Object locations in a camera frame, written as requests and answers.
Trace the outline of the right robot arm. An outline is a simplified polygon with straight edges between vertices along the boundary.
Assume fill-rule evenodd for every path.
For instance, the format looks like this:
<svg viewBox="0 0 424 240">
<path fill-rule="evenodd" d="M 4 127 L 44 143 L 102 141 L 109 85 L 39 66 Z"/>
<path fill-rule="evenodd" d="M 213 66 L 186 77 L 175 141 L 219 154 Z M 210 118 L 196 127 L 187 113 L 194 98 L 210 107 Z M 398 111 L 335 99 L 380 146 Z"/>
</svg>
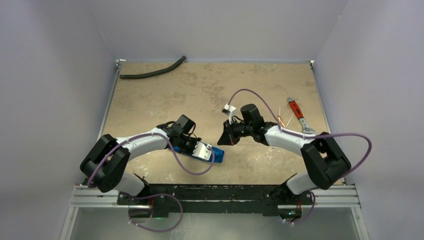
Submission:
<svg viewBox="0 0 424 240">
<path fill-rule="evenodd" d="M 306 172 L 295 174 L 282 184 L 280 196 L 288 204 L 301 193 L 313 189 L 327 190 L 343 177 L 352 165 L 335 139 L 327 132 L 305 134 L 283 129 L 277 123 L 265 121 L 255 104 L 244 105 L 242 119 L 234 117 L 236 108 L 225 104 L 222 112 L 228 116 L 217 144 L 234 146 L 241 138 L 251 137 L 265 146 L 281 148 L 302 157 Z"/>
</svg>

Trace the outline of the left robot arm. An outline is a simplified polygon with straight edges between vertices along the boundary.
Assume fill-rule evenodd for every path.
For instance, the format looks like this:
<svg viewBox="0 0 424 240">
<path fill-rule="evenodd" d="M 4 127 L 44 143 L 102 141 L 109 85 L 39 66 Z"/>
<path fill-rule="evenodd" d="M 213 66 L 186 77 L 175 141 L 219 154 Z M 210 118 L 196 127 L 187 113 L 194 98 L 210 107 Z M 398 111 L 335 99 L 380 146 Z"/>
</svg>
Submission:
<svg viewBox="0 0 424 240">
<path fill-rule="evenodd" d="M 124 192 L 138 205 L 146 203 L 148 183 L 136 174 L 125 172 L 128 162 L 153 151 L 175 148 L 191 157 L 208 160 L 210 148 L 199 137 L 190 135 L 195 125 L 183 114 L 177 121 L 159 124 L 138 135 L 118 138 L 102 135 L 80 164 L 81 172 L 88 177 L 87 185 L 103 193 Z"/>
</svg>

